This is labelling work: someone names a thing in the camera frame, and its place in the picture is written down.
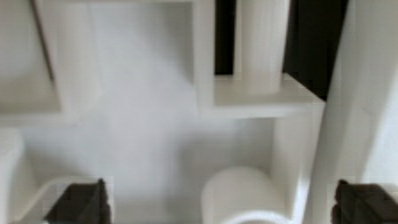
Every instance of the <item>white column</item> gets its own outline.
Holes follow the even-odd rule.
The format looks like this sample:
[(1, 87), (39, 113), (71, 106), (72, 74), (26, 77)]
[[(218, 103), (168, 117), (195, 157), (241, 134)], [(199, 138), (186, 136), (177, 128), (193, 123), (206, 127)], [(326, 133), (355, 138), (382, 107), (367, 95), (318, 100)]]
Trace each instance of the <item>white column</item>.
[(278, 91), (289, 0), (238, 0), (236, 78), (246, 93)]

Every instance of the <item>dark opening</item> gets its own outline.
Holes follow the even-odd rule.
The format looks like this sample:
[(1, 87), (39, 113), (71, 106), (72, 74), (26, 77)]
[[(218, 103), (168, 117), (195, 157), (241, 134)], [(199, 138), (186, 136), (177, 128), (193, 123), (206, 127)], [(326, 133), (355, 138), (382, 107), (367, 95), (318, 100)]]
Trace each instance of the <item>dark opening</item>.
[(348, 0), (291, 0), (284, 72), (326, 100)]
[(232, 75), (236, 0), (215, 3), (215, 75)]

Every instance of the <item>white surface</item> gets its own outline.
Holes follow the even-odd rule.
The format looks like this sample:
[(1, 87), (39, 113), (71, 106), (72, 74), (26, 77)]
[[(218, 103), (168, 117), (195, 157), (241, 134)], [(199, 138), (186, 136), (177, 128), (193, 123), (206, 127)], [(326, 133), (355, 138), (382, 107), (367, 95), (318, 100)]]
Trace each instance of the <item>white surface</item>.
[(30, 3), (0, 1), (0, 116), (56, 110)]
[(99, 98), (88, 3), (32, 1), (44, 33), (46, 70), (28, 1), (0, 1), (0, 126), (72, 123)]
[(202, 191), (202, 224), (287, 224), (284, 195), (266, 174), (234, 167), (209, 179)]
[(286, 216), (302, 224), (323, 105), (275, 120), (270, 179), (286, 199)]
[(23, 140), (14, 129), (0, 130), (0, 222), (19, 215), (37, 183), (24, 157)]
[(396, 196), (398, 2), (350, 1), (305, 224), (330, 223), (337, 179)]
[(239, 0), (236, 7), (234, 75), (245, 92), (262, 95), (282, 81), (289, 0)]
[(270, 166), (271, 119), (204, 120), (191, 84), (190, 4), (90, 6), (103, 101), (81, 123), (23, 130), (39, 183), (104, 176), (115, 223), (200, 223), (227, 167)]
[[(243, 30), (246, 32), (245, 33), (239, 31), (238, 27), (241, 37), (238, 35), (236, 45), (241, 46), (236, 47), (236, 61), (239, 62), (239, 55), (246, 56), (245, 59), (252, 59), (255, 57), (255, 59), (266, 58), (266, 60), (261, 61), (246, 59), (252, 64), (241, 60), (241, 64), (236, 63), (236, 67), (238, 70), (248, 70), (248, 73), (245, 74), (245, 70), (241, 70), (243, 73), (234, 74), (234, 77), (216, 79), (213, 75), (215, 2), (211, 0), (200, 0), (193, 3), (193, 74), (199, 109), (204, 117), (284, 117), (302, 113), (305, 110), (310, 110), (314, 104), (321, 105), (319, 99), (303, 86), (287, 75), (282, 75), (280, 67), (289, 4), (286, 1), (266, 1), (270, 7), (266, 8), (262, 3), (255, 1), (248, 2), (250, 3), (246, 3), (246, 5), (243, 4), (245, 7), (241, 5), (245, 15), (241, 15), (241, 21), (238, 22), (243, 23), (243, 20), (252, 21), (248, 11), (254, 10), (254, 8), (250, 8), (250, 4), (254, 4), (254, 6), (259, 4), (257, 7), (262, 10), (257, 11), (257, 14), (266, 14), (266, 19), (264, 21), (261, 20), (262, 22), (259, 23), (266, 28), (255, 30), (246, 27), (246, 30)], [(243, 37), (254, 38), (257, 40), (255, 42), (261, 43), (252, 43), (250, 45)]]

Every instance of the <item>dark slot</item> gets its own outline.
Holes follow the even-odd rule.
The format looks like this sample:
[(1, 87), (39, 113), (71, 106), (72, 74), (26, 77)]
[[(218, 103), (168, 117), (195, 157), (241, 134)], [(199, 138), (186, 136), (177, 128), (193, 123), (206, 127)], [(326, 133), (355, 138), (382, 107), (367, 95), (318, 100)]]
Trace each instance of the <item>dark slot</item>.
[(398, 204), (376, 184), (339, 181), (332, 224), (396, 224)]
[(215, 2), (215, 75), (232, 75), (236, 0)]
[(49, 224), (110, 224), (110, 206), (103, 180), (71, 184), (44, 217)]
[(293, 0), (284, 72), (326, 100), (348, 0)]

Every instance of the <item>white wall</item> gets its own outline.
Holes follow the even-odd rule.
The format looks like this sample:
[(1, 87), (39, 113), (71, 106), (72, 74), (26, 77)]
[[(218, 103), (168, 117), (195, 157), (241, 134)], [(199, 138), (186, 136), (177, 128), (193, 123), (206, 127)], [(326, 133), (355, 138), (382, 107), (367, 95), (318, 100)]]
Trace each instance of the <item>white wall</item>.
[(351, 0), (321, 128), (305, 224), (330, 223), (337, 179), (396, 192), (398, 1)]
[(40, 183), (111, 179), (115, 222), (200, 219), (200, 188), (232, 165), (268, 169), (271, 120), (202, 120), (191, 85), (190, 4), (92, 5), (103, 99), (81, 123), (26, 128)]

